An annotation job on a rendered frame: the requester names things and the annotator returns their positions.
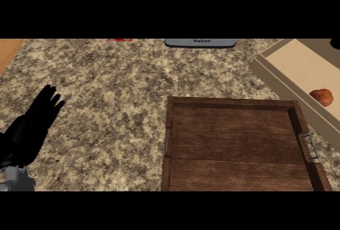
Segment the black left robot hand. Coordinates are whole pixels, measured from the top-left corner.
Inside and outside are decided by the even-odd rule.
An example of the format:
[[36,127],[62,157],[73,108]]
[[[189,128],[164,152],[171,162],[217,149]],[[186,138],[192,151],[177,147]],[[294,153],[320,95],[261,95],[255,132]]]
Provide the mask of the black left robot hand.
[[17,116],[4,133],[0,132],[0,169],[29,165],[45,141],[47,130],[65,101],[48,84],[32,100],[25,114]]

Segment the brown wooden tray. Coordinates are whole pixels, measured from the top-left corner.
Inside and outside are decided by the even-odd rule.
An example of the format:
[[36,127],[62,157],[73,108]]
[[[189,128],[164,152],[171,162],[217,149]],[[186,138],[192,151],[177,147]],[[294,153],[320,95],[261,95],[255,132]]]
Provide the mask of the brown wooden tray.
[[328,191],[295,101],[167,98],[161,189]]

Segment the beige cardboard box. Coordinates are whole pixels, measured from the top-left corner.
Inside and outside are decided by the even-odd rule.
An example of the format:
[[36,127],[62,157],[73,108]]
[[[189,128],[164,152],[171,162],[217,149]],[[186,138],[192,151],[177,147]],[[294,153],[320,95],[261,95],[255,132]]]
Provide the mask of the beige cardboard box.
[[[340,49],[329,39],[282,39],[254,57],[249,69],[282,100],[297,100],[307,124],[340,150]],[[323,107],[313,90],[332,92]]]

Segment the orange-brown sweet potato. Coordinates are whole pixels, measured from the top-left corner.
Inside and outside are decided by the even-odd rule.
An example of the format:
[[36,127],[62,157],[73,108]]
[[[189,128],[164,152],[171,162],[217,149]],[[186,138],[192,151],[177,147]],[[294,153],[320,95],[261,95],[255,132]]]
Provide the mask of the orange-brown sweet potato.
[[308,95],[323,107],[332,104],[334,97],[332,92],[328,89],[313,90]]

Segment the pale wooden board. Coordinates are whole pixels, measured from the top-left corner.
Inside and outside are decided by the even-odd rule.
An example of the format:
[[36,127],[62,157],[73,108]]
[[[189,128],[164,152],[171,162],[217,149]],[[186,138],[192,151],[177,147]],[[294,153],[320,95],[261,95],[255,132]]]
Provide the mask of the pale wooden board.
[[0,39],[0,75],[14,57],[25,39]]

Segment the grey flat appliance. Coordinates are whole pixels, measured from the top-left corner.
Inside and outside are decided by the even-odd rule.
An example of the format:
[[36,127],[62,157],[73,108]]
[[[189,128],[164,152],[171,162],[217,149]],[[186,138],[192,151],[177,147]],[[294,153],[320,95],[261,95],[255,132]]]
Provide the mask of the grey flat appliance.
[[235,39],[165,39],[164,45],[171,48],[224,49],[236,44]]

